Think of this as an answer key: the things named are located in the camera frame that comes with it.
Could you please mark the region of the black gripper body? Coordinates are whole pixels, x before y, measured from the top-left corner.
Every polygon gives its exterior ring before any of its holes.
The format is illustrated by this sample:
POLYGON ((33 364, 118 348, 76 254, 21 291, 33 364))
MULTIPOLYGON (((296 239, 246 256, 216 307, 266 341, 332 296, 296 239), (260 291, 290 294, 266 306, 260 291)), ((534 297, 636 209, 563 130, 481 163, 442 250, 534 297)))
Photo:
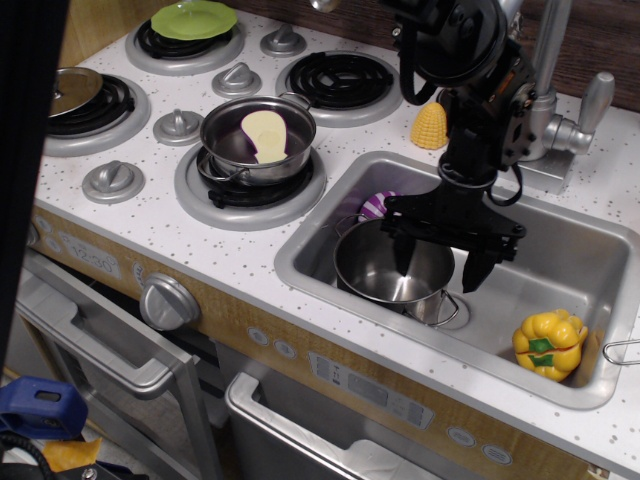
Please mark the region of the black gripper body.
POLYGON ((384 201, 384 228, 402 231, 420 240, 450 246, 497 261, 515 258, 526 227, 494 210, 515 204, 517 192, 507 200, 493 197, 497 171, 477 178, 465 177, 449 164, 438 166, 440 183, 431 191, 398 195, 384 201))

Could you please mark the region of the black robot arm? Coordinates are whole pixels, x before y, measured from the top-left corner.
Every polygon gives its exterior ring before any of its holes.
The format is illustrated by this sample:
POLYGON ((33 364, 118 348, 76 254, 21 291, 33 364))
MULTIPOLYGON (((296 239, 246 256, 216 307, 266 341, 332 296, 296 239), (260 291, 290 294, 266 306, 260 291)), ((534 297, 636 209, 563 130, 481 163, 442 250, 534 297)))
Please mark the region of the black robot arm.
POLYGON ((449 101, 449 143, 438 163, 440 182, 428 193, 385 200, 383 230, 401 235, 398 251, 408 264, 416 240, 464 250, 464 292, 476 291, 494 266, 511 261, 521 224, 496 212, 492 188, 499 173, 522 176, 518 163, 536 135, 530 126, 537 98, 535 70, 508 35, 498 1, 386 1, 398 28, 405 100, 423 105, 441 90, 449 101))

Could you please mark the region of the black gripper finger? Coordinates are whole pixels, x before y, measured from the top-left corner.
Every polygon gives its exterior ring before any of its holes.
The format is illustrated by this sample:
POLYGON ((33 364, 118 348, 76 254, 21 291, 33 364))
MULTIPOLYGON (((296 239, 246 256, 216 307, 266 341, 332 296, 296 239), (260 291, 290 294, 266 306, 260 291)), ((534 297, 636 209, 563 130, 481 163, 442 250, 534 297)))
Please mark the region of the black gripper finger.
POLYGON ((463 292, 475 292, 491 274, 497 260, 498 255, 493 252, 470 251, 463 269, 463 292))
POLYGON ((397 232, 393 237, 393 256, 396 271, 401 276, 406 276, 409 272, 412 258, 416 247, 416 239, 404 233, 397 232))

